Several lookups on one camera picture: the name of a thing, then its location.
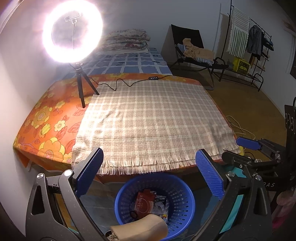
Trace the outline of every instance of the beige cylindrical object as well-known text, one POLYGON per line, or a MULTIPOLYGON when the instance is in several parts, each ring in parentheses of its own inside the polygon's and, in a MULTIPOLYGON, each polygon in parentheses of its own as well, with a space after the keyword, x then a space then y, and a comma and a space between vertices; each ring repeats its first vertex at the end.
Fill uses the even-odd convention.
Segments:
POLYGON ((120 241, 159 241, 168 235, 165 221, 154 214, 123 225, 111 226, 120 241))

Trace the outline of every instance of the beige plaid cloth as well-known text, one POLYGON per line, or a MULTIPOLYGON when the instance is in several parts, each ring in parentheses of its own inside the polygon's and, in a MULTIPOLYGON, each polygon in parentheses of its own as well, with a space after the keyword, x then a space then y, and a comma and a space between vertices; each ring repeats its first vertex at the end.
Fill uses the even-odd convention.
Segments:
MULTIPOLYGON (((115 88, 115 81, 107 82, 115 88)), ((239 153, 234 133, 201 85, 149 80, 117 90, 98 88, 84 114, 72 149, 73 167, 94 147, 104 152, 98 174, 135 174, 195 165, 205 149, 220 159, 239 153)))

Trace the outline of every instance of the clothes rack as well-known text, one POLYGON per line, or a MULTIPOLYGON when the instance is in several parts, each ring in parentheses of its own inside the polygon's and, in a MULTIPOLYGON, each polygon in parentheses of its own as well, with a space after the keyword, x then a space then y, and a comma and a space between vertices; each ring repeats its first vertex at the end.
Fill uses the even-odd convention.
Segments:
MULTIPOLYGON (((229 11, 229 20, 228 20, 228 27, 227 27, 227 32, 226 32, 226 37, 225 37, 225 42, 224 42, 224 46, 223 46, 223 50, 222 50, 222 54, 221 54, 221 59, 223 59, 223 55, 224 55, 224 51, 225 51, 225 47, 226 47, 226 42, 227 42, 227 36, 228 36, 228 33, 229 33, 229 27, 230 27, 230 21, 231 21, 231 13, 232 13, 232 8, 234 7, 234 5, 232 5, 232 0, 230 1, 230 11, 229 11)), ((264 33, 264 35, 267 35, 268 38, 269 38, 269 41, 271 41, 271 35, 269 35, 259 24, 257 24, 253 19, 250 18, 250 20, 255 24, 257 25, 261 30, 262 32, 264 33)), ((267 53, 266 53, 266 56, 268 56, 268 53, 269 53, 269 48, 265 47, 265 50, 267 50, 267 53)), ((212 70, 212 73, 214 73, 218 78, 219 78, 219 81, 221 81, 221 79, 225 79, 225 80, 229 80, 229 81, 234 81, 234 82, 238 82, 238 83, 241 83, 241 84, 244 84, 244 85, 248 85, 248 86, 251 86, 251 87, 254 87, 256 89, 258 89, 258 91, 260 91, 262 85, 263 85, 263 82, 264 82, 264 78, 262 76, 262 73, 265 72, 265 64, 266 64, 266 61, 269 61, 269 59, 267 57, 265 57, 264 55, 261 54, 261 57, 264 58, 264 62, 263 62, 263 65, 262 66, 259 66, 258 65, 258 62, 259 60, 257 59, 256 63, 254 64, 254 69, 253 69, 253 73, 250 74, 250 73, 247 73, 247 74, 242 74, 242 73, 239 73, 239 72, 236 72, 230 68, 227 68, 226 70, 227 71, 230 71, 230 72, 233 72, 233 73, 236 73, 236 74, 239 74, 243 77, 247 77, 248 80, 246 80, 245 78, 240 78, 240 77, 235 77, 235 76, 232 76, 232 75, 227 75, 225 74, 224 72, 222 73, 219 73, 219 72, 214 72, 212 70)))

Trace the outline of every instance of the silver screw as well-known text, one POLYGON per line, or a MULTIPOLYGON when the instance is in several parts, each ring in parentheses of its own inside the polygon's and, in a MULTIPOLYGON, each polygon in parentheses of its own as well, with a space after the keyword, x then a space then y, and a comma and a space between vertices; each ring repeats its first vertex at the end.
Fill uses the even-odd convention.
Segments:
POLYGON ((261 177, 260 175, 256 175, 256 176, 255 176, 255 179, 256 179, 257 181, 261 181, 261 180, 262 180, 262 177, 261 177))
POLYGON ((44 177, 44 174, 43 173, 39 173, 38 175, 37 175, 37 179, 41 179, 41 178, 43 178, 44 177))
POLYGON ((72 170, 68 169, 68 170, 64 171, 64 175, 66 177, 71 176, 72 175, 72 172, 73 172, 72 170))
POLYGON ((230 177, 234 177, 235 176, 235 173, 232 172, 232 171, 229 171, 229 172, 227 172, 227 175, 230 176, 230 177))

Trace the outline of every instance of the laundry basket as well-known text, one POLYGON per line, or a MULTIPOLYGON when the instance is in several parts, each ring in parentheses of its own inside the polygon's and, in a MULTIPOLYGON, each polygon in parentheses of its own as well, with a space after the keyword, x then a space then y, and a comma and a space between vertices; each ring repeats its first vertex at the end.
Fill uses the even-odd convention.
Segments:
POLYGON ((129 180, 115 199, 115 215, 119 224, 136 221, 130 215, 130 205, 139 191, 148 188, 157 195, 166 196, 170 202, 168 212, 168 235, 162 241, 172 239, 190 224, 194 211, 194 196, 187 184, 180 178, 167 173, 149 173, 129 180))

